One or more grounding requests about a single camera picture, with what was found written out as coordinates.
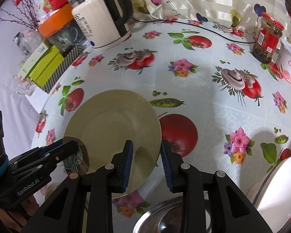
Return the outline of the person's left hand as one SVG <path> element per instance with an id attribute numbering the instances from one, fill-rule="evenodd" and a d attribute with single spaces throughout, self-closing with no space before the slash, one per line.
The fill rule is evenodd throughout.
<path id="1" fill-rule="evenodd" d="M 39 207 L 35 197 L 30 196 L 20 205 L 13 207 L 11 211 L 0 208 L 0 220 L 10 232 L 21 232 Z"/>

